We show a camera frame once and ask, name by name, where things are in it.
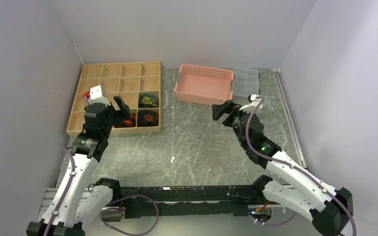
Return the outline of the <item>orange navy striped tie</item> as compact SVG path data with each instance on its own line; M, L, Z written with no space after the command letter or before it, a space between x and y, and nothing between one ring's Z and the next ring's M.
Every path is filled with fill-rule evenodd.
M136 114L131 113L131 118L122 121L119 125L114 126L114 128L128 128L128 127L135 127L136 126Z

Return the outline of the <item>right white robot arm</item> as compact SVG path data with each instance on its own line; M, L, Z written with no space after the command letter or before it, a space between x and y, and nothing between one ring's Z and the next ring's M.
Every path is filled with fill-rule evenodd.
M252 184L253 201L257 204L279 203L307 218L323 236L342 235L348 223L356 235L351 192L344 187L336 189L316 178L267 138L264 126L255 114L260 104L252 102L241 106L228 100L221 105L212 105L213 120L228 114L222 123L233 129L248 158L292 186L286 187L262 175Z

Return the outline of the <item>blue yellow floral tie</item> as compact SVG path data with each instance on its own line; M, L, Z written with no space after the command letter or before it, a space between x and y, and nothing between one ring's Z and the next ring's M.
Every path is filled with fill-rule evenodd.
M159 98L149 93L140 93L138 99L138 108L158 108Z

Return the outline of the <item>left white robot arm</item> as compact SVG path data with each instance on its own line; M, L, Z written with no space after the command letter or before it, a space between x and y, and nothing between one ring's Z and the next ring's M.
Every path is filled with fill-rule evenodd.
M112 128L132 117L120 96L114 96L114 100L119 109L103 95L90 96L82 130L65 151L69 165L61 185L41 219L29 223L27 235L83 236L85 225L93 221L103 206L114 207L121 202L119 181L103 179L96 185L96 193L80 203L87 181L108 146Z

